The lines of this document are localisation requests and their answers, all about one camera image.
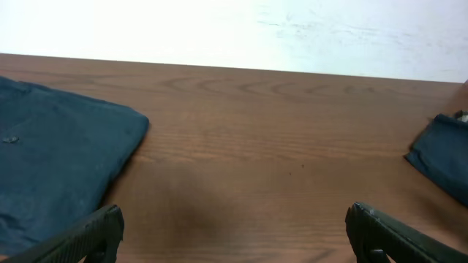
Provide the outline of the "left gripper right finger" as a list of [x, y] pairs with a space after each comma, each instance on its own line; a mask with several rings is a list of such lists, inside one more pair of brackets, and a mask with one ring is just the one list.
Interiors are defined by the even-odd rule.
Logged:
[[466, 254], [362, 202], [348, 208], [345, 224], [358, 263], [467, 262]]

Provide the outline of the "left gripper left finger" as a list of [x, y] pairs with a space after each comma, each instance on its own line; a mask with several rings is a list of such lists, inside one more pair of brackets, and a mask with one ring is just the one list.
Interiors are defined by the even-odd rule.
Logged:
[[117, 205], [106, 205], [59, 235], [9, 257], [6, 263], [114, 263], [124, 236], [124, 217]]

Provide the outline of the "navy blue shorts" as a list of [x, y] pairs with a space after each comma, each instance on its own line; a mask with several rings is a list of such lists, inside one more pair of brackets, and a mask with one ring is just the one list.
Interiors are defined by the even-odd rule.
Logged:
[[130, 107], [2, 78], [1, 253], [93, 213], [148, 126]]

